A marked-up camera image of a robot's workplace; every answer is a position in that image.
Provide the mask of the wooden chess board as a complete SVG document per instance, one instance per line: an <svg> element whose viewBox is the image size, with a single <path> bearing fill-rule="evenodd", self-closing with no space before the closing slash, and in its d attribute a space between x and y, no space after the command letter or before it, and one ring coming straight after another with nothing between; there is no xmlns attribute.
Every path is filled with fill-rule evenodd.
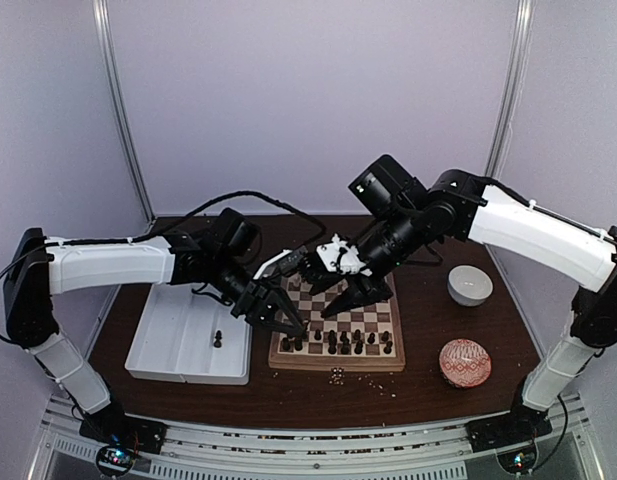
<svg viewBox="0 0 617 480"><path fill-rule="evenodd" d="M334 317L323 318L322 310L334 300L347 287L347 283L342 281L330 287L328 290L311 296L309 290L311 285L303 281L299 275L282 280L288 296L299 310L305 321L305 333L303 334L303 350L294 349L294 338L287 334L275 332L271 336L269 346L268 365L274 369L302 370L302 371L329 371L344 370L351 372L401 372L406 366L406 354L402 335L401 315L396 297L391 297L384 302L367 305L354 310L340 313ZM314 340L316 329L322 331L322 340ZM354 348L356 342L352 339L353 332L360 329L363 332L365 343L364 353L356 355ZM337 353L328 353L328 334L330 330L337 333ZM388 330L391 333L393 342L394 357L383 355L383 345L381 335ZM342 331L348 333L351 343L351 353L342 355L339 335ZM374 332L378 343L369 345L367 336ZM288 338L291 350L284 352L281 348L283 338Z"/></svg>

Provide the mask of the white plastic divided tray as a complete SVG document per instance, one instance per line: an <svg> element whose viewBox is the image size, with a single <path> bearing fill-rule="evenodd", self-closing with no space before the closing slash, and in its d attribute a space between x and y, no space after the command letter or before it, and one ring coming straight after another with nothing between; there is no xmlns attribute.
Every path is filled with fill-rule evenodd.
<svg viewBox="0 0 617 480"><path fill-rule="evenodd" d="M213 347L215 332L222 347ZM154 285L131 343L125 369L132 377L190 384L249 382L252 327L216 300L187 285Z"/></svg>

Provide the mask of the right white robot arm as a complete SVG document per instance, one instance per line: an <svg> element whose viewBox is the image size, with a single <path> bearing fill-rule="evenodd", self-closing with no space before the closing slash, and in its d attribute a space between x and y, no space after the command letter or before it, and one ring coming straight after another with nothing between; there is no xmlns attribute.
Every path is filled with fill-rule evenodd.
<svg viewBox="0 0 617 480"><path fill-rule="evenodd" d="M499 180L451 169L424 186L393 157L363 170L350 191L374 220L355 240L334 236L317 249L319 261L351 286L332 313L390 295L384 277L422 247L447 238L482 245L495 256L506 285L531 328L539 311L560 309L553 346L521 382L517 406L501 419L507 440L523 440L539 413L585 369L617 344L617 227L587 226L526 199Z"/></svg>

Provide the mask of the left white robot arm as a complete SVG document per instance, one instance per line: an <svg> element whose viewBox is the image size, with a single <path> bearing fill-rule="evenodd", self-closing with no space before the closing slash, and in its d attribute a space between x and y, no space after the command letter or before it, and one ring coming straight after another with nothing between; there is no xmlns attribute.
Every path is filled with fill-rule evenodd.
<svg viewBox="0 0 617 480"><path fill-rule="evenodd" d="M250 273L239 261L258 233L257 225L231 208L194 233L169 225L144 237L66 239L30 228L0 272L0 341L31 354L64 387L85 421L109 443L121 444L131 436L131 421L58 320L56 298L67 296L64 312L84 323L78 301L116 286L205 284L228 302L232 316L299 335L304 322L279 282Z"/></svg>

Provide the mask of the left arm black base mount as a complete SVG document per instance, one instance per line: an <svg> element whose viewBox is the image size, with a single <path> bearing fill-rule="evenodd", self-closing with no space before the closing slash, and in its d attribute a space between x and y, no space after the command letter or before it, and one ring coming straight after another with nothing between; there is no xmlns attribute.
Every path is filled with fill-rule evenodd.
<svg viewBox="0 0 617 480"><path fill-rule="evenodd" d="M119 418L87 415L79 427L82 437L148 454L161 452L166 433L167 426L162 422L126 415Z"/></svg>

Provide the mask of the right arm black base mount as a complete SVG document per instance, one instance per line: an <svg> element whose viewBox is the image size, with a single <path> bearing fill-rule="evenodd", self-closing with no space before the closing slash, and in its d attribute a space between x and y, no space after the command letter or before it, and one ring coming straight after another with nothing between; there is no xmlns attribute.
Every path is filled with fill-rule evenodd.
<svg viewBox="0 0 617 480"><path fill-rule="evenodd" d="M545 417L516 417L512 413L473 420L466 424L468 440L474 453L501 449L550 434L552 425Z"/></svg>

